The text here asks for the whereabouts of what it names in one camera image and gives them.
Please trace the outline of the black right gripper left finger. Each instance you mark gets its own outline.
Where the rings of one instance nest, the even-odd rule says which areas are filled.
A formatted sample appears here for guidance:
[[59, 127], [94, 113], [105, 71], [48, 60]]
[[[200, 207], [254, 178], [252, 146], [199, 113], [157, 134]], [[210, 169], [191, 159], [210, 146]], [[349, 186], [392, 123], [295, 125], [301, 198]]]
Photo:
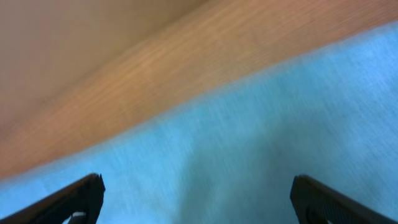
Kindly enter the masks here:
[[70, 223], [95, 224], [103, 206], [104, 192], [102, 175], [92, 173], [1, 219], [1, 223], [63, 223], [69, 220]]

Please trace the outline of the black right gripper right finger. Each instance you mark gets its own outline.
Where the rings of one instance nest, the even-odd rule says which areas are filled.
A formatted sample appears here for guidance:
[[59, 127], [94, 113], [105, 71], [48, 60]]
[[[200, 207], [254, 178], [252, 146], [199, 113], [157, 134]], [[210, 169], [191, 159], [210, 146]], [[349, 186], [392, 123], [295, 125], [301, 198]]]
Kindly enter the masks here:
[[300, 224], [397, 224], [307, 175], [294, 177], [290, 200]]

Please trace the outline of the medium blue jeans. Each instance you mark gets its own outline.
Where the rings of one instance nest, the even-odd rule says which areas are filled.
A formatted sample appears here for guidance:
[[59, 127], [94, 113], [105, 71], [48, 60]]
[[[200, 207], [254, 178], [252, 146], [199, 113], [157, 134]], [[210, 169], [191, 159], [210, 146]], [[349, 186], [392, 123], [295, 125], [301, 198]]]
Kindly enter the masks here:
[[296, 223], [310, 175], [397, 218], [397, 23], [263, 70], [1, 182], [6, 217], [97, 172], [100, 223]]

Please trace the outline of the cardboard box wall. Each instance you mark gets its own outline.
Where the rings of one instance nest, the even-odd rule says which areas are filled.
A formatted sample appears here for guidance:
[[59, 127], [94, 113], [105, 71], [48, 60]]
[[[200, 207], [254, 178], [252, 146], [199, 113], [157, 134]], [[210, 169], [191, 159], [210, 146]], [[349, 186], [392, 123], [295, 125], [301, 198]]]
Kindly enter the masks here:
[[197, 0], [1, 0], [1, 121], [199, 5]]

